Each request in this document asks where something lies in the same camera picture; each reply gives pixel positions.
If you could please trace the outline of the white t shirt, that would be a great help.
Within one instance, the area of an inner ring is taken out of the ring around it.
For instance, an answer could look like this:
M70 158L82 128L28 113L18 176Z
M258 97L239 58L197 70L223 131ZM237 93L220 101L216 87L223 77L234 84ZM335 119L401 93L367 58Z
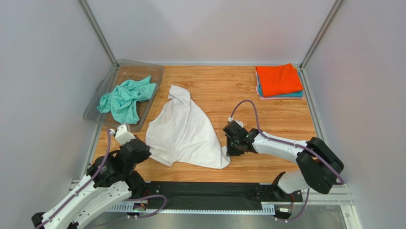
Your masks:
M213 169L227 167L231 159L226 147L221 146L210 119L190 92L172 85L168 99L146 131L151 158L169 167L174 162Z

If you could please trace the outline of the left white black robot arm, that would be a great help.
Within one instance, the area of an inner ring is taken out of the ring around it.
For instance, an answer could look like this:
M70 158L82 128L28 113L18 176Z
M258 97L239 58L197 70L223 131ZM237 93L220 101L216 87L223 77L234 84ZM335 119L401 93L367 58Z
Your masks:
M116 203L144 197L145 181L134 168L150 155L150 147L134 138L118 150L99 157L57 206L32 216L34 227L83 229Z

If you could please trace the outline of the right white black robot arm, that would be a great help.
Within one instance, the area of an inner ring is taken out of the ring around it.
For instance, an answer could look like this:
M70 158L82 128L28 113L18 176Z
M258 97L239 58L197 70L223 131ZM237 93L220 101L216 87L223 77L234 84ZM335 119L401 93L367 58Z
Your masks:
M309 188L328 194L335 184L342 183L339 175L345 167L343 162L318 137L308 141L290 140L254 128L247 131L237 121L230 121L223 131L229 156L240 156L246 152L267 154L298 166L294 172L281 172L272 182L268 194L278 201Z

